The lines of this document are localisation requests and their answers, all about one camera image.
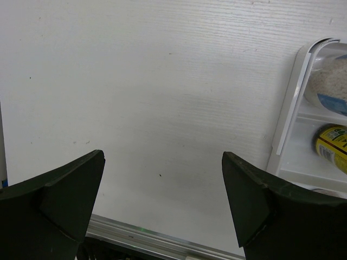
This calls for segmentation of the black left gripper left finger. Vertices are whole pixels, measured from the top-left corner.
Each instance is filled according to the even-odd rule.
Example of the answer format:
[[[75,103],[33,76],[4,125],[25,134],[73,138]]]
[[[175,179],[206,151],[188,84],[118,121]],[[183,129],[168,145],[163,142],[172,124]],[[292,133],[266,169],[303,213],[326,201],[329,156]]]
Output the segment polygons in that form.
[[[1,189],[1,259],[74,259],[98,194],[102,150]]]

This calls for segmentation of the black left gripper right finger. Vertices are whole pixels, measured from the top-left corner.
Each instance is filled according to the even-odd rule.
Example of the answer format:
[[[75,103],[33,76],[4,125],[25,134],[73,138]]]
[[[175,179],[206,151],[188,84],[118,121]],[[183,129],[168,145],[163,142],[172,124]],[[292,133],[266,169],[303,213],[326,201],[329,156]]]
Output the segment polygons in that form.
[[[247,259],[346,259],[346,200],[311,191],[224,152],[222,173]]]

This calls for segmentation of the yellow-label small bottle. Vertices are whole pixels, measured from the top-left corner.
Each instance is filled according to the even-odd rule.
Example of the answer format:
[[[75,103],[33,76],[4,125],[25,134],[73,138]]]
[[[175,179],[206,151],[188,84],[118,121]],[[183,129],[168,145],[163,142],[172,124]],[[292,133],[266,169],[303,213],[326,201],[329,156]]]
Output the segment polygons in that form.
[[[346,126],[325,124],[313,135],[314,152],[346,174]]]

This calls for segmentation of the blue-label salt shaker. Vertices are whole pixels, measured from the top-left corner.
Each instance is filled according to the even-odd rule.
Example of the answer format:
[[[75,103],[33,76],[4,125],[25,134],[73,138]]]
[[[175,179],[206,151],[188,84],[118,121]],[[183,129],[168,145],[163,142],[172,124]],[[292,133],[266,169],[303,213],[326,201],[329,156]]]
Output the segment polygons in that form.
[[[304,97],[316,107],[346,116],[346,55],[316,59]]]

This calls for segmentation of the silver-lid spice jar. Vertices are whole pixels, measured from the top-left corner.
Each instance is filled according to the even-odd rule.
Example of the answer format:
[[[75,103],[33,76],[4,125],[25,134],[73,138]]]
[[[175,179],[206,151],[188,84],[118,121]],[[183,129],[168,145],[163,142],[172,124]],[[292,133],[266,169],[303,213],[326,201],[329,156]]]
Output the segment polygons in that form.
[[[327,196],[333,196],[333,197],[337,197],[337,198],[345,198],[346,195],[340,192],[336,192],[336,191],[330,191],[330,190],[324,190],[324,189],[314,189],[314,192],[320,193],[320,194],[324,194]]]

